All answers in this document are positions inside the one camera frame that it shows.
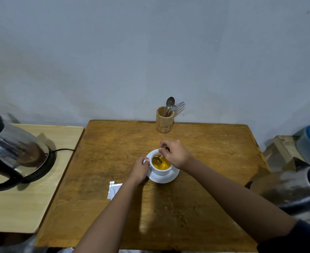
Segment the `dark sleeve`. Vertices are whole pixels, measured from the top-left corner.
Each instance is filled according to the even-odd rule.
[[[310,225],[298,220],[288,235],[262,242],[257,246],[257,250],[259,253],[310,252]]]

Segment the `forearm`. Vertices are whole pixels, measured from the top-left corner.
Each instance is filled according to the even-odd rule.
[[[274,204],[200,161],[191,159],[184,171],[194,177],[225,212],[258,243],[287,235],[296,223],[295,218]]]
[[[111,253],[119,250],[136,186],[137,183],[132,179],[127,179],[123,183],[111,202],[87,230],[74,253]]]

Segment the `person's left hand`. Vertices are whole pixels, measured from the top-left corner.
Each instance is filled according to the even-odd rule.
[[[140,184],[147,176],[149,169],[149,158],[146,156],[139,157],[130,170],[129,179],[132,179],[136,185]]]

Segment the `white ceramic cup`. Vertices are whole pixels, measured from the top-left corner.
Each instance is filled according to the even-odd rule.
[[[154,167],[153,163],[152,163],[153,157],[154,157],[158,152],[159,152],[158,149],[155,149],[155,150],[153,150],[153,151],[151,151],[151,152],[149,153],[150,155],[147,155],[147,156],[149,156],[149,165],[150,165],[150,169],[151,169],[151,171],[154,172],[156,175],[159,175],[159,176],[168,175],[169,172],[170,172],[170,170],[172,169],[173,165],[171,165],[171,166],[170,166],[168,169],[166,169],[166,170],[159,170],[159,169],[156,169],[156,168]]]

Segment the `person's left arm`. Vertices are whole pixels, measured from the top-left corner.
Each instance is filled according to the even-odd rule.
[[[138,158],[128,179],[81,238],[73,253],[118,252],[135,188],[145,179],[149,159]]]

